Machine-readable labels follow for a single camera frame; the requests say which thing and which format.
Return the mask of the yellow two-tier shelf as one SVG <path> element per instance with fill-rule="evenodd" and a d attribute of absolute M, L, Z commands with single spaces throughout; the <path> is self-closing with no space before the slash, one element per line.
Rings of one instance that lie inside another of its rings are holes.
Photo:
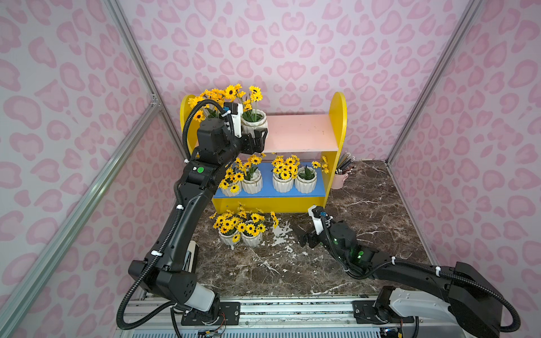
<path fill-rule="evenodd" d="M 221 191 L 217 191 L 213 198 L 215 209 L 220 214 L 239 206 L 252 211 L 259 209 L 276 213 L 306 213 L 313 205 L 325 206 L 345 142 L 347 119 L 346 98 L 341 92 L 334 94 L 328 114 L 270 115 L 270 131 L 263 151 L 266 158 L 259 166 L 263 173 L 262 191 L 257 194 L 241 191 L 235 197 L 226 197 Z M 320 169 L 317 170 L 316 187 L 309 194 L 301 193 L 295 187 L 286 193 L 280 193 L 274 189 L 271 179 L 272 153 L 297 155 L 304 166 L 309 165 L 309 160 L 320 153 L 327 158 L 329 171 L 323 173 Z"/>

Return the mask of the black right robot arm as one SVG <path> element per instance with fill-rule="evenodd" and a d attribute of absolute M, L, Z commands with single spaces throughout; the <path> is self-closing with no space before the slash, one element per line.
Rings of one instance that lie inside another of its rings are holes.
<path fill-rule="evenodd" d="M 304 230 L 293 228 L 301 246 L 319 245 L 355 280 L 385 280 L 431 295 L 444 304 L 458 325 L 475 337 L 498 337 L 521 327 L 518 311 L 473 266 L 430 266 L 397 258 L 359 243 L 344 221 L 322 212 Z"/>

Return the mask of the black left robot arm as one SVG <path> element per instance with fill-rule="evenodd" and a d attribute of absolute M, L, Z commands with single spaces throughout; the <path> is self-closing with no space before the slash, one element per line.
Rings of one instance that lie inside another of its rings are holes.
<path fill-rule="evenodd" d="M 240 154 L 252 155 L 264 150 L 267 129 L 243 133 L 243 111 L 242 104 L 219 104 L 212 99 L 200 101 L 190 111 L 183 126 L 187 164 L 173 186 L 176 200 L 145 259 L 133 261 L 128 269 L 135 281 L 118 307 L 119 329 L 138 328 L 166 309 L 171 315 L 187 311 L 208 324 L 219 319 L 218 295 L 199 284 L 195 273 L 187 271 L 184 264 L 194 230 L 226 171 Z M 138 288 L 165 298 L 166 303 L 138 321 L 128 323 L 125 310 Z"/>

